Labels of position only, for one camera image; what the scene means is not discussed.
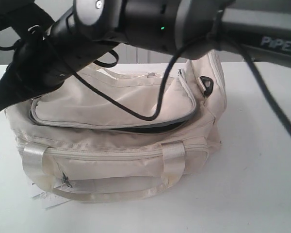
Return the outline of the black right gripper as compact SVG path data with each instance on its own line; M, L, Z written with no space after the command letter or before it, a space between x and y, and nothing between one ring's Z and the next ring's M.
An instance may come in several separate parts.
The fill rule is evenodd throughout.
M99 43L70 31L34 31L16 43L0 79L0 112L58 89L74 72L99 58Z

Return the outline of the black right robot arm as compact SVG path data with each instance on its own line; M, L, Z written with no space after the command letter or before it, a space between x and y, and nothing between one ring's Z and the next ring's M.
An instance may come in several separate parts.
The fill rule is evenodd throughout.
M182 57L209 50L234 52L226 34L257 60L291 68L291 0L76 0L53 20L32 0L0 0L0 27L18 40L0 80L0 111L58 89L79 71L123 43Z

